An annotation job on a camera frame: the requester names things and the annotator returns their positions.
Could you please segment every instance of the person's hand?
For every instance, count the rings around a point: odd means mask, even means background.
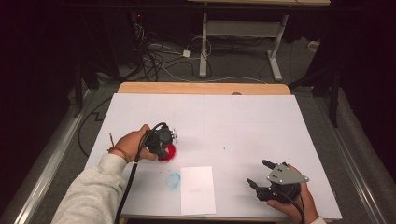
[[[133,131],[123,136],[115,145],[115,147],[119,147],[124,150],[129,157],[129,161],[134,161],[139,148],[140,139],[143,137],[143,135],[145,135],[146,131],[148,130],[149,126],[147,124],[144,124],[139,131]],[[113,150],[110,153],[121,156],[125,159],[125,155],[118,150]],[[146,148],[143,148],[140,152],[139,159],[155,161],[157,160],[157,155],[154,153],[150,153]]]
[[[298,171],[295,167],[289,165],[291,169],[294,169]],[[303,199],[304,203],[304,218],[305,218],[305,223],[309,224],[315,221],[318,217],[319,214],[317,212],[317,208],[315,207],[315,202],[314,198],[312,197],[311,193],[308,190],[308,186],[306,185],[305,182],[300,183],[301,187],[301,197],[297,197],[295,202],[300,206],[300,208],[303,210],[303,204],[301,202],[301,199]],[[276,210],[286,214],[289,216],[291,221],[296,224],[301,223],[301,215],[298,212],[297,208],[294,207],[292,203],[280,203],[276,200],[268,200],[267,204],[274,207]]]

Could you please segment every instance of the gray sweater sleeve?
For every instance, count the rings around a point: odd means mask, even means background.
[[[126,161],[106,154],[97,166],[83,171],[70,185],[52,223],[114,222],[126,188],[121,177]]]
[[[326,224],[322,217],[318,217],[317,220],[311,222],[311,224]]]

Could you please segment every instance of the white tabletop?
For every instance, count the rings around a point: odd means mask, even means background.
[[[188,218],[180,211],[180,190],[166,184],[180,168],[211,166],[216,219],[281,220],[285,215],[260,202],[246,178],[270,186],[261,160],[287,162],[310,178],[319,214],[340,219],[329,181],[292,95],[114,95],[86,167],[96,165],[111,146],[132,130],[166,122],[177,131],[177,155],[168,163],[141,161],[122,210],[126,217]],[[131,165],[124,170],[128,179]]]

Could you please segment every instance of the blue stain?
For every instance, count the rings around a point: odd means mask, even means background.
[[[168,177],[166,177],[166,186],[168,186],[170,190],[176,190],[179,185],[180,185],[180,174],[173,173],[170,174]]]

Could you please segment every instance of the dark background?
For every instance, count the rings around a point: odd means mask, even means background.
[[[343,14],[332,23],[330,17],[315,14],[291,15],[284,39],[291,42],[304,36],[318,40],[325,35],[307,75],[342,57],[341,87],[378,157],[394,178],[390,154],[396,137],[395,7],[388,0],[368,2],[370,6],[361,14]],[[332,6],[355,7],[361,3],[332,1]],[[73,88],[77,64],[87,84],[94,88],[95,72],[116,77],[117,66],[134,57],[128,53],[134,52],[134,37],[125,14],[88,13],[83,20],[78,13],[59,10],[56,1],[13,0],[0,4],[1,215],[67,111],[67,93]],[[195,14],[180,14],[184,19],[180,26],[175,26],[180,17],[169,13],[143,15],[143,22],[152,32],[176,41],[188,41],[202,27],[201,16]],[[238,19],[268,19],[257,16],[241,14]],[[127,43],[127,48],[119,48],[119,41]]]

